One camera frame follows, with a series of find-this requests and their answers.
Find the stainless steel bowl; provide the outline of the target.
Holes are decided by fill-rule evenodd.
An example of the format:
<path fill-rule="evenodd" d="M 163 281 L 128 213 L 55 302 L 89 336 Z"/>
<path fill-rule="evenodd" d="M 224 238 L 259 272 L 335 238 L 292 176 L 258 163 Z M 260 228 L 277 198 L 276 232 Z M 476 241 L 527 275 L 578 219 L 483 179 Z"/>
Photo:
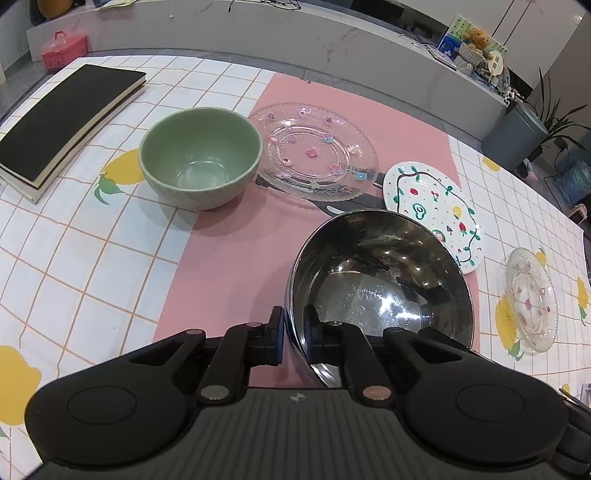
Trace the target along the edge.
<path fill-rule="evenodd" d="M 426 227 L 386 210 L 356 210 L 322 223 L 288 276 L 287 328 L 295 357 L 312 381 L 338 387 L 338 369 L 308 354 L 308 305 L 322 322 L 354 324 L 367 336 L 430 326 L 466 347 L 474 343 L 472 296 L 460 267 Z"/>

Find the white painted ceramic plate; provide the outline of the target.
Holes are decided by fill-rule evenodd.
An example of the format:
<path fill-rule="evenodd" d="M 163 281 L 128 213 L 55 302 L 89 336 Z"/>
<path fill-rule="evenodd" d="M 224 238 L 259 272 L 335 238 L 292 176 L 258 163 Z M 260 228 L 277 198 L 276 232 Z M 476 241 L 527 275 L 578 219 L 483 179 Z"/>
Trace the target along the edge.
<path fill-rule="evenodd" d="M 416 161 L 392 166 L 384 176 L 386 208 L 407 216 L 439 239 L 464 274 L 484 259 L 478 212 L 462 189 L 437 168 Z"/>

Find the green ceramic bowl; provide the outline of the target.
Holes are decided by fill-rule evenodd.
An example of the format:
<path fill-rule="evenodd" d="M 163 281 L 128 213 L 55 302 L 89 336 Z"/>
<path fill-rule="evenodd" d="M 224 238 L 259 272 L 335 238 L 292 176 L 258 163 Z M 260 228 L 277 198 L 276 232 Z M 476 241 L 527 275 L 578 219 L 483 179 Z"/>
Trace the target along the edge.
<path fill-rule="evenodd" d="M 160 198 L 203 211 L 242 195 L 256 176 L 263 140 L 241 114 L 196 107 L 155 123 L 137 155 L 145 181 Z"/>

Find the small clear glass plate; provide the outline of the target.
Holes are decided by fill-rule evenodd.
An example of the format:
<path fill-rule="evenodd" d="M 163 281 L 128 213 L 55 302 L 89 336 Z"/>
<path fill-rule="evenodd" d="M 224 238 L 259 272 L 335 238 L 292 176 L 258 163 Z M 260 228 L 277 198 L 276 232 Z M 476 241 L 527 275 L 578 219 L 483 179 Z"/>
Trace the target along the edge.
<path fill-rule="evenodd" d="M 520 339 L 534 352 L 549 351 L 558 330 L 556 291 L 549 273 L 532 251 L 519 247 L 509 255 L 505 274 Z"/>

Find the lemon print tablecloth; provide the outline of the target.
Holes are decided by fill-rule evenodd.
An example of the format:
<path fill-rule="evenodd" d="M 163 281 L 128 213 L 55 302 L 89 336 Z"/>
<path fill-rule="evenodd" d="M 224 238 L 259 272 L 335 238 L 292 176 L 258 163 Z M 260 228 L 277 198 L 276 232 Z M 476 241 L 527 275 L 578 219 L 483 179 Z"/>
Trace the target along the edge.
<path fill-rule="evenodd" d="M 259 68 L 175 53 L 99 56 L 146 74 L 143 93 L 108 123 L 37 203 L 1 191 L 1 475 L 39 462 L 16 423 L 33 390 L 154 340 L 178 266 L 163 242 L 190 211 L 159 200 L 129 159 L 147 130 L 185 108 L 249 114 L 274 74 L 329 86 L 283 67 Z M 447 127 L 458 184 L 481 214 L 485 259 L 470 274 L 476 346 L 485 356 L 581 399 L 590 390 L 590 288 L 584 237 L 533 188 Z M 508 325 L 500 286 L 511 251 L 525 247 L 557 291 L 558 334 L 527 353 Z"/>

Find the black notebook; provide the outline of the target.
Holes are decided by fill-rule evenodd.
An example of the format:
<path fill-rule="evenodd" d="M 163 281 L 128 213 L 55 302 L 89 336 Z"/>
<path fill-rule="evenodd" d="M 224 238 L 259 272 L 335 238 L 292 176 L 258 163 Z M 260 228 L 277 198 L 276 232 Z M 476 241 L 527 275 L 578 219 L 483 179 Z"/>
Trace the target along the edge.
<path fill-rule="evenodd" d="M 1 179 L 37 203 L 84 144 L 145 83 L 146 74 L 141 71 L 81 66 L 1 139 Z"/>

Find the grey trash bin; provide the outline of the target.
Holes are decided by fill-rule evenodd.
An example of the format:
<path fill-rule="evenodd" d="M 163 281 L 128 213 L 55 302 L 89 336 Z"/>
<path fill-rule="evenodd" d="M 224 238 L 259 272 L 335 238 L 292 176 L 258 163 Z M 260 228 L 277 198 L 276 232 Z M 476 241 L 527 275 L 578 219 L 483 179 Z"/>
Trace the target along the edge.
<path fill-rule="evenodd" d="M 516 102 L 481 144 L 483 154 L 506 170 L 514 170 L 541 145 L 548 131 L 527 103 Z"/>

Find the green potted plant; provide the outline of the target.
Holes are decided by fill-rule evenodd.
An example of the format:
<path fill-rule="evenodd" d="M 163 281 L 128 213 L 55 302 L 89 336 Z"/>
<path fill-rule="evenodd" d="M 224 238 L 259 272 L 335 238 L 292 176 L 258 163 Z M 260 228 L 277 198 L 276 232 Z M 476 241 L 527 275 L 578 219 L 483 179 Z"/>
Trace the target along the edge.
<path fill-rule="evenodd" d="M 543 127 L 543 139 L 540 144 L 528 155 L 528 160 L 534 162 L 545 148 L 549 147 L 552 142 L 558 141 L 563 149 L 569 146 L 576 146 L 577 148 L 586 151 L 587 148 L 576 140 L 569 132 L 572 129 L 578 128 L 590 131 L 586 125 L 582 125 L 573 120 L 573 116 L 585 110 L 588 105 L 583 104 L 577 106 L 567 113 L 560 115 L 558 110 L 561 105 L 561 99 L 553 98 L 552 83 L 549 77 L 544 77 L 542 71 L 538 70 L 539 75 L 539 95 L 531 103 L 526 101 L 525 104 L 529 110 L 534 114 L 535 122 Z"/>

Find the large clear glass plate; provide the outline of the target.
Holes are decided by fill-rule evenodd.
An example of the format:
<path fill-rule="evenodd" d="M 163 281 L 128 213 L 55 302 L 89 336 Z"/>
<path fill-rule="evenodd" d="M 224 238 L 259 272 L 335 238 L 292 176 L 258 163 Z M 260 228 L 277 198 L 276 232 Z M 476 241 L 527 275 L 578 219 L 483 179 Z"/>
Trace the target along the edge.
<path fill-rule="evenodd" d="M 249 120 L 263 139 L 259 177 L 281 192 L 325 203 L 349 201 L 377 179 L 372 142 L 332 110 L 284 102 L 256 110 Z"/>

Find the pink plastic basket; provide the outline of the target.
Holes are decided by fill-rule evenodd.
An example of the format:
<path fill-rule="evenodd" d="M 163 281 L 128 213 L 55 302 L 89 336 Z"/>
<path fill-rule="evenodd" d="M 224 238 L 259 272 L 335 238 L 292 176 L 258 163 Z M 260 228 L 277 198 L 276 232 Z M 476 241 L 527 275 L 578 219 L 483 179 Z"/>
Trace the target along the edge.
<path fill-rule="evenodd" d="M 42 62 L 48 73 L 55 73 L 86 54 L 84 33 L 57 31 L 41 48 Z"/>

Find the teddy bear toy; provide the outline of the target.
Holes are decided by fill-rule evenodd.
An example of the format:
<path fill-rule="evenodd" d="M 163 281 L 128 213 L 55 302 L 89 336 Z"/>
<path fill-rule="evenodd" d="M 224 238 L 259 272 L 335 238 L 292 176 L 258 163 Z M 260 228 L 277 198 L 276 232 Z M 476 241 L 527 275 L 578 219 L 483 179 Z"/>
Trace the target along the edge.
<path fill-rule="evenodd" d="M 489 35 L 478 27 L 472 27 L 463 34 L 463 46 L 459 52 L 465 60 L 469 60 L 475 55 L 481 55 L 483 58 L 488 59 L 490 54 L 485 49 L 489 44 Z"/>

